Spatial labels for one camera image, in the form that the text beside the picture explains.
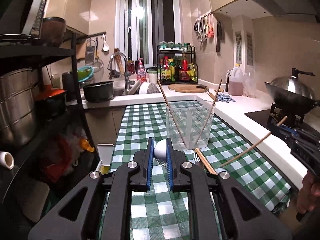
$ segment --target paper roll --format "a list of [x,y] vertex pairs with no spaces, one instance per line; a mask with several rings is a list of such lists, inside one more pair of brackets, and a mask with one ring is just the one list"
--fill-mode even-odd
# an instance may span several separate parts
[[8,152],[0,152],[0,165],[11,170],[14,166],[14,159]]

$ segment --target blue rag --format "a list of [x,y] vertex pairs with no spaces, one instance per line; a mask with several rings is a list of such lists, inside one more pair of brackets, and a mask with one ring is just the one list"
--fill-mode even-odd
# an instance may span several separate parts
[[230,101],[235,102],[235,100],[232,99],[229,95],[225,95],[225,94],[221,94],[221,93],[218,94],[217,100],[222,101],[222,102],[226,102],[226,103],[229,103]]

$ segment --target vent grille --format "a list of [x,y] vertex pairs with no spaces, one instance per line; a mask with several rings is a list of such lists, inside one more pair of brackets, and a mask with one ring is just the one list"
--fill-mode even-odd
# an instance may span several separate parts
[[253,44],[252,44],[252,34],[247,32],[247,47],[248,47],[248,56],[247,56],[247,64],[249,66],[253,65]]
[[242,64],[242,38],[241,32],[236,32],[236,63]]

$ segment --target microwave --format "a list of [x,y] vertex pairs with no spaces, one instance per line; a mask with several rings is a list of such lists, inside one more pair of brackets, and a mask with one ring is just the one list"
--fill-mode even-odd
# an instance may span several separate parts
[[40,38],[47,0],[3,0],[0,3],[0,40]]

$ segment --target round wooden cutting board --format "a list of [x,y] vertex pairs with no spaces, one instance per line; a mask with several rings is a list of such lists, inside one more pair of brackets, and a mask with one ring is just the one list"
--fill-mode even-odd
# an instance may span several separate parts
[[171,84],[169,90],[181,92],[181,93],[204,93],[203,88],[197,88],[198,85],[191,84]]

